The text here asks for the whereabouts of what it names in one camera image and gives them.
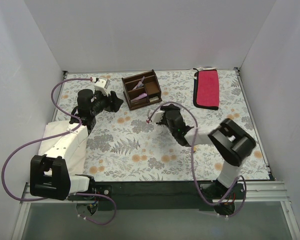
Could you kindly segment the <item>metal staple strip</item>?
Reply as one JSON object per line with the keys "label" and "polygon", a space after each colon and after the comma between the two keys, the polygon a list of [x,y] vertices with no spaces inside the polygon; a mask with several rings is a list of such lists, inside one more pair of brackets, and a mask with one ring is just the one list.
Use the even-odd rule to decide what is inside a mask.
{"label": "metal staple strip", "polygon": [[158,97],[158,96],[149,98],[149,102],[150,102],[150,103],[156,102],[156,101],[158,101],[158,100],[159,100],[159,97]]}

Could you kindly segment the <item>pink highlighter marker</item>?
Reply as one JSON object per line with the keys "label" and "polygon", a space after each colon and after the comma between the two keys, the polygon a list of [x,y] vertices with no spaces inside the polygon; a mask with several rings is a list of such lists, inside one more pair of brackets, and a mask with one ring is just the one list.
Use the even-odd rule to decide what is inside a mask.
{"label": "pink highlighter marker", "polygon": [[133,98],[133,99],[131,100],[131,102],[139,101],[139,100],[141,100],[141,99],[146,98],[147,96],[148,96],[148,94],[144,92],[144,93],[140,94],[139,96]]}

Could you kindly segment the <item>pink capped white pen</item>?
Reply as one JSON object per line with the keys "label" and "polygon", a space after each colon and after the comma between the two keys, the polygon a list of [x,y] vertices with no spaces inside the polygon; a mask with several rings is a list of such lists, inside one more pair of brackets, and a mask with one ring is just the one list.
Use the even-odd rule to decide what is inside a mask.
{"label": "pink capped white pen", "polygon": [[145,77],[143,76],[142,79],[137,83],[137,85],[133,88],[133,90],[139,89],[143,87],[143,81],[145,80]]}

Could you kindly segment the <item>brown wooden desk organizer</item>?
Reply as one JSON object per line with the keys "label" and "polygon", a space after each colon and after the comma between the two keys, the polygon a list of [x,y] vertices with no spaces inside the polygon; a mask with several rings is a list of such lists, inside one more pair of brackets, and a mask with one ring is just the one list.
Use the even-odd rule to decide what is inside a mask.
{"label": "brown wooden desk organizer", "polygon": [[[133,90],[142,77],[145,77],[143,81],[143,87]],[[121,80],[123,94],[130,111],[157,104],[162,101],[162,90],[157,78],[157,74],[153,69],[133,76],[122,77]],[[147,97],[135,102],[131,102],[133,98],[138,97],[142,93],[147,93]],[[149,98],[153,97],[159,97],[159,100],[155,102],[149,102]]]}

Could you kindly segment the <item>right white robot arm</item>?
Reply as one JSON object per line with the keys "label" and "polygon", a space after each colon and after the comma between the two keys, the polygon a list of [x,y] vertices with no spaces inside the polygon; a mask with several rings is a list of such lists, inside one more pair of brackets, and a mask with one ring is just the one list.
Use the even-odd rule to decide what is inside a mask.
{"label": "right white robot arm", "polygon": [[250,134],[229,118],[215,128],[189,126],[183,119],[181,109],[174,104],[162,105],[148,120],[166,126],[177,143],[183,147],[214,146],[224,160],[216,179],[217,195],[222,199],[233,195],[234,184],[238,181],[242,165],[257,145]]}

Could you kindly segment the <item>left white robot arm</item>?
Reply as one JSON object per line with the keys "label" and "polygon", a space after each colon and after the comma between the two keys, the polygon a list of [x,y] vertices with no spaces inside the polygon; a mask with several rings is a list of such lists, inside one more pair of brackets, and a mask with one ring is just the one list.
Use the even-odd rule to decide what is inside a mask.
{"label": "left white robot arm", "polygon": [[71,158],[79,150],[96,124],[102,111],[118,112],[123,100],[115,91],[83,89],[77,94],[77,106],[71,112],[69,133],[63,135],[52,147],[30,161],[30,193],[36,197],[65,200],[79,193],[85,200],[96,196],[94,178],[72,173]]}

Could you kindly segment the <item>floral patterned table mat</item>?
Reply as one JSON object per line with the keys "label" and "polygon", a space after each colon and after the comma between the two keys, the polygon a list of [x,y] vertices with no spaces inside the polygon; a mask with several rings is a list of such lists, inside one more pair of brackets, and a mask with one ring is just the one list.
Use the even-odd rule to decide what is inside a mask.
{"label": "floral patterned table mat", "polygon": [[[161,97],[184,106],[181,113],[189,126],[215,128],[224,119],[234,120],[253,138],[257,136],[234,70],[219,70],[219,108],[209,110],[193,104],[194,70],[157,71]],[[87,138],[83,174],[97,181],[188,181],[214,180],[224,159],[213,145],[194,148],[179,145],[164,126],[147,123],[156,105],[96,116]]]}

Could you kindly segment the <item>white folded cloth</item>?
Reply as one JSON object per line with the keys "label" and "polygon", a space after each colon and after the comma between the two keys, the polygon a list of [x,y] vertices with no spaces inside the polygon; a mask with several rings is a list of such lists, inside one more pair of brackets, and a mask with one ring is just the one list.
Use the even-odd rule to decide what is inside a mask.
{"label": "white folded cloth", "polygon": [[[44,138],[58,135],[77,127],[78,123],[70,124],[68,121],[55,121],[46,125]],[[38,155],[50,158],[62,157],[70,176],[82,175],[86,160],[88,128],[81,125],[69,134],[47,139],[41,142]]]}

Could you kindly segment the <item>red cloth black trim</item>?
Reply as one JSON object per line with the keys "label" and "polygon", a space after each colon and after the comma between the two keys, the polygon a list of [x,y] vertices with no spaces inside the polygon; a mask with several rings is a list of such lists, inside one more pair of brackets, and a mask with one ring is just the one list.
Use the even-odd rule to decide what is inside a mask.
{"label": "red cloth black trim", "polygon": [[198,70],[194,74],[193,105],[196,108],[218,110],[220,103],[219,75],[216,69]]}

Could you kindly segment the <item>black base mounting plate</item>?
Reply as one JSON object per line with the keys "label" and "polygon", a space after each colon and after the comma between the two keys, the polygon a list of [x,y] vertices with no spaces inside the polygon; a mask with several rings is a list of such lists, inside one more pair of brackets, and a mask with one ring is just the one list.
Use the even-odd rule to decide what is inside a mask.
{"label": "black base mounting plate", "polygon": [[[216,188],[216,181],[198,181],[202,194],[209,202],[218,201],[227,190]],[[118,210],[195,209],[213,211],[199,196],[193,181],[117,181],[96,182],[93,193],[109,196]],[[244,187],[237,183],[233,189],[235,200],[242,200]],[[113,204],[102,197],[98,210],[113,210]]]}

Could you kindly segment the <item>aluminium frame rail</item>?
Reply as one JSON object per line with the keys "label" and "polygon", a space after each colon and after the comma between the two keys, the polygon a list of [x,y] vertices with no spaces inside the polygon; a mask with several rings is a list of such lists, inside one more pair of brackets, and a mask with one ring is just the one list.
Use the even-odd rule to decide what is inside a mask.
{"label": "aluminium frame rail", "polygon": [[[22,197],[25,199],[39,197],[32,196],[30,194],[30,185],[27,183],[22,193]],[[283,181],[248,181],[246,191],[246,202],[289,202],[291,198],[287,192],[285,183]],[[32,201],[30,203],[84,203],[84,201],[74,200],[56,200],[56,199],[44,199],[39,201]]]}

